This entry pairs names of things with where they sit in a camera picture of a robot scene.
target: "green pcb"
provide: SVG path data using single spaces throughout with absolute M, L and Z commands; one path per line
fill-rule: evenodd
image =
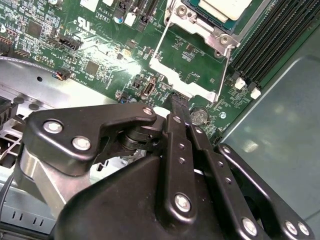
M 92 0 L 88 7 L 89 0 L 64 0 L 61 7 L 56 7 L 46 0 L 0 0 L 0 25 L 6 30 L 0 36 L 14 42 L 16 51 L 28 53 L 29 61 L 53 71 L 69 70 L 72 80 L 111 99 L 118 101 L 126 92 L 130 101 L 161 106 L 173 90 L 165 77 L 149 68 L 149 62 L 165 29 L 167 2 L 161 0 L 158 3 L 156 14 L 145 30 L 139 32 L 137 23 L 130 27 L 123 23 L 123 19 L 114 19 L 116 1 L 108 6 L 105 0 Z M 243 42 L 249 39 L 268 13 L 267 8 L 261 12 Z M 78 39 L 83 45 L 76 51 L 66 50 L 52 44 L 52 34 Z M 184 82 L 195 82 L 209 91 L 218 91 L 225 59 L 215 58 L 214 50 L 200 36 L 191 35 L 174 25 L 169 28 L 157 57 L 179 73 Z M 137 75 L 142 79 L 139 88 L 134 86 Z M 150 79 L 155 81 L 155 88 L 149 96 L 142 97 L 141 92 Z M 201 127 L 210 137 L 218 129 L 223 132 L 251 100 L 246 87 L 237 90 L 227 79 L 217 103 L 197 96 L 189 100 L 189 106 L 190 109 L 206 108 L 209 120 Z

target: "black cable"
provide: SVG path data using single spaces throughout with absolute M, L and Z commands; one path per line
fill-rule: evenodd
M 8 179 L 5 181 L 4 185 L 2 186 L 2 188 L 0 190 L 0 220 L 1 220 L 2 209 L 3 209 L 4 204 L 5 204 L 6 196 L 7 196 L 7 193 L 9 191 L 9 189 L 10 189 L 10 185 L 11 185 L 13 180 L 14 180 L 14 173 L 12 173 L 8 177 Z

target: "black ram slot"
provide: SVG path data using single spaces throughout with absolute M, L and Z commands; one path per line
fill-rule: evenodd
M 241 76 L 259 83 L 296 40 L 316 24 L 320 0 L 279 1 L 252 34 L 231 66 Z
M 319 18 L 319 16 L 320 16 L 320 6 L 317 6 L 316 14 L 314 14 L 313 16 L 310 16 L 309 19 L 304 21 L 303 24 L 296 29 L 295 33 L 290 38 L 287 39 L 287 42 L 280 49 L 278 55 L 274 58 L 271 58 L 271 61 L 264 66 L 262 71 L 256 74 L 255 79 L 257 81 L 260 82 L 264 79 L 264 77 L 268 74 L 269 70 L 273 68 L 277 64 L 277 62 L 286 54 L 287 50 L 295 44 L 296 40 L 302 35 L 302 33 L 304 31 L 307 31 L 310 25 L 314 23 L 313 20 L 317 20 L 317 21 L 319 20 L 319 19 L 316 19 L 317 17 Z
M 232 65 L 235 67 L 240 67 L 241 64 L 246 60 L 245 58 L 253 51 L 254 47 L 259 43 L 259 40 L 266 35 L 267 29 L 270 28 L 270 25 L 274 22 L 274 19 L 279 17 L 279 14 L 282 12 L 282 9 L 288 5 L 286 0 L 280 0 L 271 10 L 271 12 L 266 16 L 264 21 L 254 32 L 253 36 L 245 45 L 241 48 L 241 51 L 236 56 Z
M 291 37 L 291 35 L 295 32 L 295 29 L 300 26 L 301 24 L 303 24 L 303 22 L 305 22 L 305 18 L 308 17 L 308 14 L 310 13 L 310 11 L 308 11 L 308 9 L 312 8 L 315 6 L 315 4 L 318 2 L 319 0 L 313 0 L 313 1 L 309 1 L 306 2 L 306 4 L 304 5 L 303 9 L 301 9 L 301 11 L 299 11 L 288 23 L 288 25 L 286 24 L 285 26 L 282 27 L 282 33 L 281 33 L 281 37 L 278 37 L 275 39 L 275 42 L 270 42 L 270 44 L 266 47 L 262 49 L 265 49 L 265 54 L 263 55 L 264 57 L 257 57 L 257 61 L 251 65 L 250 69 L 249 69 L 249 73 L 253 73 L 252 74 L 246 74 L 249 78 L 255 79 L 255 76 L 262 70 L 262 68 L 266 65 L 266 63 L 268 63 L 271 59 L 271 55 L 273 55 L 273 53 L 277 53 L 279 51 L 280 48 L 282 48 L 282 45 L 286 42 L 286 40 L 288 38 Z
M 284 8 L 281 12 L 279 18 L 275 19 L 273 24 L 270 26 L 265 36 L 263 36 L 258 44 L 255 46 L 254 51 L 250 53 L 248 58 L 245 60 L 245 63 L 241 65 L 241 70 L 244 75 L 247 75 L 248 70 L 251 66 L 259 59 L 259 57 L 267 50 L 267 46 L 269 46 L 273 40 L 281 33 L 281 29 L 286 25 L 286 23 L 290 20 L 292 15 L 295 13 L 295 9 L 298 5 L 298 1 L 290 2 L 289 6 Z

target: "reflective metal surface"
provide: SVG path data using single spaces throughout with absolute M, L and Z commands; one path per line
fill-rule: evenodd
M 70 108 L 115 103 L 114 100 L 74 80 L 59 81 L 48 71 L 0 61 L 1 89 L 44 108 Z
M 40 161 L 26 148 L 22 152 L 20 167 L 34 180 L 55 218 L 58 218 L 67 201 L 91 185 L 89 173 L 79 177 L 65 175 Z
M 320 239 L 320 29 L 223 140 Z

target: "screw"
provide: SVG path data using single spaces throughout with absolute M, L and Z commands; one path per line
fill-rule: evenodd
M 150 108 L 148 108 L 148 107 L 144 107 L 143 111 L 144 111 L 145 114 L 152 115 L 152 110 Z
M 180 17 L 183 17 L 184 15 L 187 14 L 187 7 L 185 5 L 180 5 L 176 9 L 176 14 Z
M 257 236 L 258 231 L 255 226 L 255 224 L 249 219 L 249 218 L 244 218 L 242 219 L 242 224 L 244 226 L 244 229 L 252 236 Z
M 227 154 L 231 153 L 231 150 L 227 146 L 222 146 L 222 148 Z
M 127 166 L 128 162 L 125 161 L 125 160 L 122 160 L 122 161 L 121 161 L 121 164 L 122 164 L 123 166 Z
M 227 117 L 227 114 L 223 111 L 219 114 L 221 119 L 225 119 Z
M 305 225 L 303 225 L 301 222 L 298 222 L 298 226 L 303 234 L 305 234 L 307 236 L 310 235 L 309 230 L 307 229 L 307 227 Z
M 51 5 L 56 5 L 58 3 L 58 0 L 48 0 L 48 3 Z
M 293 235 L 298 235 L 297 229 L 295 228 L 295 226 L 291 222 L 285 221 L 285 225 L 290 233 L 292 233 Z
M 223 45 L 226 45 L 229 42 L 229 37 L 228 36 L 222 36 L 220 38 L 220 43 Z
M 175 195 L 174 202 L 178 209 L 184 213 L 189 212 L 191 209 L 190 201 L 182 194 Z
M 51 134 L 58 134 L 63 130 L 62 125 L 57 121 L 47 121 L 43 124 L 43 128 Z
M 81 151 L 87 151 L 91 148 L 91 143 L 85 136 L 77 136 L 72 140 L 72 145 Z
M 178 124 L 181 123 L 180 117 L 174 116 L 173 119 L 174 119 Z

